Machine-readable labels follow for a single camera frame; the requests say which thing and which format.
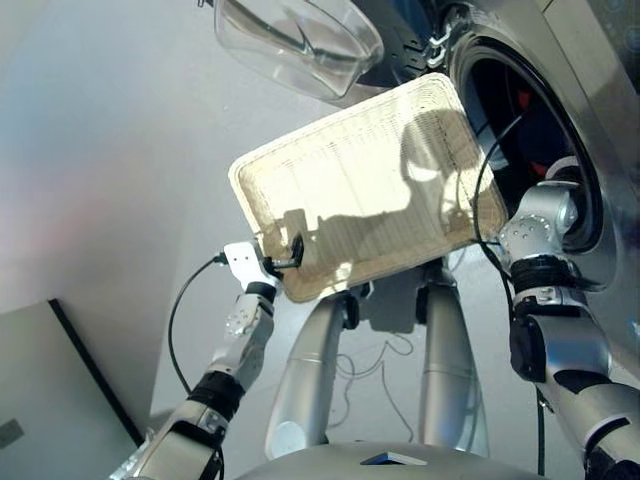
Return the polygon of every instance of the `cable on floor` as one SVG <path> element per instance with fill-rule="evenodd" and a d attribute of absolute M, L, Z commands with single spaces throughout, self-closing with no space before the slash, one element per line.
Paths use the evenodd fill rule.
<path fill-rule="evenodd" d="M 411 428 L 411 425 L 409 425 L 409 422 L 407 421 L 405 416 L 402 414 L 402 412 L 398 408 L 398 405 L 394 401 L 393 396 L 391 395 L 391 392 L 389 391 L 389 387 L 387 385 L 387 379 L 386 379 L 384 357 L 385 357 L 385 353 L 387 352 L 387 349 L 392 350 L 397 355 L 400 355 L 402 357 L 408 357 L 411 354 L 413 354 L 414 347 L 413 347 L 413 343 L 411 343 L 411 340 L 409 340 L 408 338 L 403 337 L 402 335 L 399 335 L 397 333 L 394 333 L 392 335 L 395 338 L 398 338 L 398 339 L 402 340 L 403 342 L 405 342 L 405 344 L 408 345 L 408 349 L 406 351 L 402 351 L 402 350 L 394 347 L 391 344 L 391 342 L 389 342 L 389 340 L 385 340 L 385 342 L 384 342 L 384 344 L 382 346 L 382 349 L 380 350 L 380 353 L 378 354 L 376 360 L 371 364 L 370 367 L 367 367 L 364 370 L 360 370 L 360 371 L 356 370 L 355 362 L 353 361 L 353 358 L 351 358 L 350 355 L 347 355 L 346 353 L 338 354 L 337 360 L 342 358 L 342 359 L 346 360 L 347 363 L 349 364 L 349 369 L 347 370 L 344 367 L 342 367 L 339 362 L 336 362 L 337 373 L 342 378 L 347 380 L 347 384 L 345 385 L 345 388 L 344 388 L 344 390 L 342 392 L 342 396 L 343 396 L 345 404 L 346 404 L 346 410 L 345 410 L 345 413 L 342 416 L 342 418 L 340 418 L 340 420 L 338 420 L 337 422 L 329 424 L 328 428 L 339 427 L 340 425 L 344 424 L 344 422 L 346 422 L 347 419 L 349 418 L 349 414 L 351 413 L 351 401 L 349 399 L 349 390 L 351 389 L 351 386 L 353 385 L 353 383 L 356 380 L 362 380 L 363 378 L 367 378 L 367 377 L 373 375 L 378 370 L 381 370 L 381 383 L 382 383 L 382 388 L 384 389 L 385 395 L 386 395 L 387 399 L 389 400 L 389 403 L 391 404 L 391 407 L 396 412 L 396 415 L 398 415 L 398 417 L 402 421 L 403 425 L 405 426 L 405 428 L 409 432 L 408 442 L 412 442 L 413 441 L 413 429 Z"/>
<path fill-rule="evenodd" d="M 462 265 L 462 262 L 464 262 L 464 258 L 467 256 L 467 247 L 463 248 L 462 251 L 460 252 L 458 259 L 456 260 L 455 265 L 453 265 L 452 267 L 449 267 L 449 271 L 451 273 L 454 273 L 458 268 L 460 268 L 460 265 Z"/>

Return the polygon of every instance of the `black edge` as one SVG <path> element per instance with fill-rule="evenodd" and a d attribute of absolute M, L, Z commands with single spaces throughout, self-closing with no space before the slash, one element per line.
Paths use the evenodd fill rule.
<path fill-rule="evenodd" d="M 122 426 L 131 437 L 131 440 L 133 440 L 136 446 L 139 447 L 144 443 L 144 437 L 142 436 L 136 425 L 133 423 L 133 420 L 131 420 L 131 417 L 120 403 L 120 400 L 118 400 L 118 397 L 116 397 L 116 394 L 109 386 L 107 380 L 102 375 L 102 372 L 98 368 L 98 365 L 96 365 L 96 362 L 93 360 L 93 357 L 91 357 L 91 354 L 87 350 L 87 347 L 85 347 L 84 343 L 80 339 L 78 332 L 76 332 L 76 329 L 69 321 L 69 318 L 64 312 L 62 305 L 57 299 L 49 300 L 48 303 L 49 307 L 51 307 L 51 310 L 53 310 L 53 313 L 60 322 L 60 325 L 62 325 L 62 328 L 69 337 L 69 340 L 71 340 L 71 343 L 75 347 L 76 352 L 78 352 L 78 355 L 80 355 L 80 358 L 87 367 L 87 370 L 89 370 L 89 373 L 98 384 L 98 388 L 100 388 L 100 391 L 102 391 L 102 394 L 107 399 L 107 402 L 109 402 L 109 405 L 111 405 L 113 412 L 120 420 L 120 423 L 122 423 Z"/>

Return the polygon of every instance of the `white wall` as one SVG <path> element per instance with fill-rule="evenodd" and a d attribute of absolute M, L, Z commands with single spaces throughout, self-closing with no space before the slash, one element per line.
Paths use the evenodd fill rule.
<path fill-rule="evenodd" d="M 46 303 L 0 316 L 0 478 L 104 480 L 135 445 Z"/>
<path fill-rule="evenodd" d="M 22 3 L 0 10 L 28 17 L 0 68 L 0 312 L 61 298 L 144 427 L 177 285 L 248 234 L 228 166 L 332 107 L 229 58 L 195 0 Z"/>

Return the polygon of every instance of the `front-loading washing machine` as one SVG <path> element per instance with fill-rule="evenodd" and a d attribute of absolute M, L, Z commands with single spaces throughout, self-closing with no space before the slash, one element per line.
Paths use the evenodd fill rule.
<path fill-rule="evenodd" d="M 616 359 L 640 378 L 640 8 L 635 0 L 355 0 L 385 57 L 359 83 L 453 80 L 510 213 L 559 165 L 580 218 L 565 251 Z"/>

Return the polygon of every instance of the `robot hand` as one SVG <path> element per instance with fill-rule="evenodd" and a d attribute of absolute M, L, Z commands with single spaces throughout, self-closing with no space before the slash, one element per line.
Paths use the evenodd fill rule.
<path fill-rule="evenodd" d="M 301 237 L 290 260 L 264 258 L 255 242 L 227 245 L 218 257 L 244 293 L 226 323 L 224 344 L 187 399 L 173 412 L 140 457 L 129 478 L 213 479 L 223 469 L 220 447 L 240 400 L 253 385 L 273 332 L 273 303 L 280 286 L 276 269 L 300 265 Z"/>
<path fill-rule="evenodd" d="M 543 394 L 587 479 L 638 478 L 640 391 L 609 379 L 611 355 L 581 288 L 587 282 L 563 253 L 577 218 L 569 193 L 558 182 L 532 187 L 500 233 L 516 293 L 511 365 Z"/>

